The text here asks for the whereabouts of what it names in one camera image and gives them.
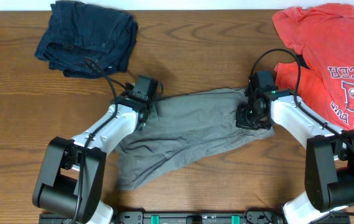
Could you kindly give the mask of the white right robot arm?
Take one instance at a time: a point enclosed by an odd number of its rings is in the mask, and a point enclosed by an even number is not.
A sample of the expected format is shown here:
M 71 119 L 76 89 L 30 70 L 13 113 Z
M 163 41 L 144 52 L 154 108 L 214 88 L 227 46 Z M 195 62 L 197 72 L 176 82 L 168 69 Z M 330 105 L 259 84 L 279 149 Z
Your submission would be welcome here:
M 248 88 L 236 126 L 271 129 L 278 124 L 305 148 L 305 190 L 282 206 L 284 223 L 320 223 L 354 216 L 354 130 L 329 123 L 291 90 Z

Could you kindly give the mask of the grey shorts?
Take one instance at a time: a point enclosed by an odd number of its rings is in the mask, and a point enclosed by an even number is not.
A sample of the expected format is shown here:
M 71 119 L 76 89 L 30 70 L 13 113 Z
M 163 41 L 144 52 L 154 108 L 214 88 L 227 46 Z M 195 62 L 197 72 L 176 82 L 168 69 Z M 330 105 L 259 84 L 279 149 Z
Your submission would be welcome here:
M 273 129 L 236 127 L 242 88 L 220 88 L 153 103 L 145 126 L 116 147 L 116 187 L 134 190 L 203 157 L 234 150 L 274 135 Z

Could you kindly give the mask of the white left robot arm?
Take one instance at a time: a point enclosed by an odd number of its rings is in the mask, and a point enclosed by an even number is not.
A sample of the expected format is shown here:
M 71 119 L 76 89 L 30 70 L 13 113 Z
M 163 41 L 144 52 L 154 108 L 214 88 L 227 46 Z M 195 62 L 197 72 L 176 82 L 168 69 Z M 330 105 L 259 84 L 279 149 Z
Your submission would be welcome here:
M 106 158 L 149 116 L 152 97 L 126 91 L 91 127 L 47 146 L 32 194 L 34 206 L 72 223 L 109 223 L 113 209 L 101 201 Z

